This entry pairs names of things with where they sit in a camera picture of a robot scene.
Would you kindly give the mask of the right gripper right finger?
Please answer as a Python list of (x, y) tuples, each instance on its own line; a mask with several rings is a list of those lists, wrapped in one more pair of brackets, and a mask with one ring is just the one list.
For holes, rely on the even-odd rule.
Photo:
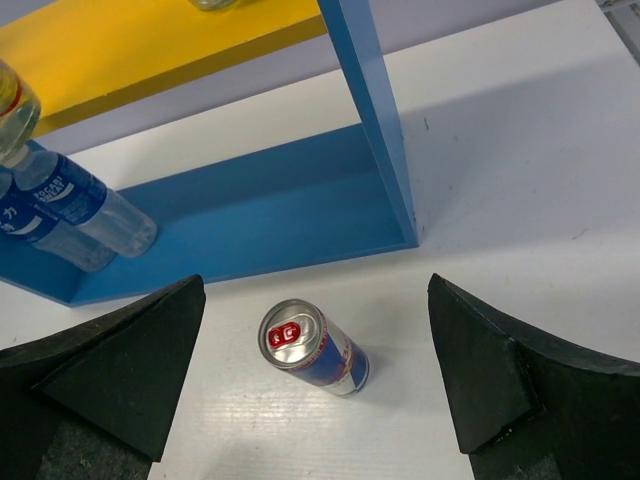
[(638, 478), (638, 363), (551, 335), (439, 275), (428, 310), (475, 478)]

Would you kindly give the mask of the clear bottle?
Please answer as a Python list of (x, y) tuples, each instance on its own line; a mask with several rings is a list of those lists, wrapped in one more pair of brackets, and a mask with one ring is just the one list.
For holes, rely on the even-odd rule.
[(216, 11), (233, 5), (236, 0), (189, 0), (189, 2), (201, 11)]
[(40, 118), (41, 102), (4, 60), (0, 84), (1, 164), (4, 164), (32, 136)]

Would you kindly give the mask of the blue silver Red Bull can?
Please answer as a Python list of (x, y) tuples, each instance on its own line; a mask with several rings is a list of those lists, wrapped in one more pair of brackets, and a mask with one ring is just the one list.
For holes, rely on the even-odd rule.
[(274, 305), (260, 323), (257, 340), (271, 366), (335, 396), (359, 392), (369, 378), (365, 351), (306, 300)]

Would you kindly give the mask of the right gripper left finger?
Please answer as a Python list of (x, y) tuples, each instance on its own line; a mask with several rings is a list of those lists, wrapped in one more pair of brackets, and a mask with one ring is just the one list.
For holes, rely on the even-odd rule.
[(200, 330), (203, 279), (1, 352), (4, 479), (145, 479)]

